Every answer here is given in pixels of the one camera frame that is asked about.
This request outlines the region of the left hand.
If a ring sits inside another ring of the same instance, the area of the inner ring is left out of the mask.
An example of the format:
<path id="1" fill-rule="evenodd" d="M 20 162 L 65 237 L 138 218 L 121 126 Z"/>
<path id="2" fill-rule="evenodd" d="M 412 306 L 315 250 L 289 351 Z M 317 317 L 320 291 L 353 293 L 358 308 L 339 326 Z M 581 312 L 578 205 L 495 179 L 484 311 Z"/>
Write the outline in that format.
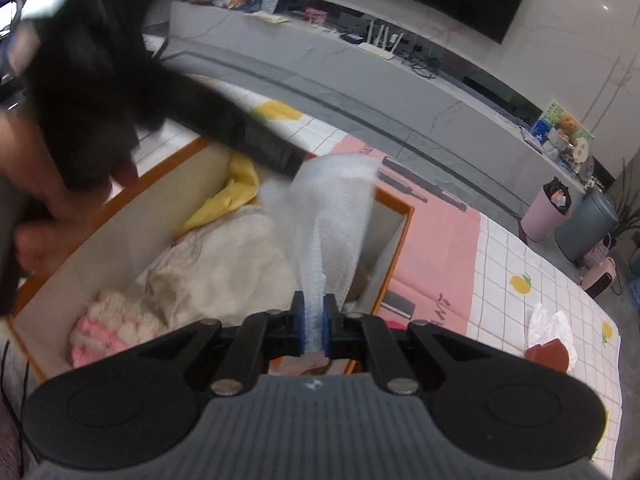
<path id="1" fill-rule="evenodd" d="M 31 274 L 50 275 L 91 232 L 92 222 L 110 197 L 112 184 L 122 188 L 138 180 L 128 159 L 104 183 L 89 191 L 66 188 L 44 144 L 37 123 L 25 114 L 1 115 L 1 173 L 27 195 L 42 200 L 50 219 L 20 224 L 14 231 L 16 260 Z"/>

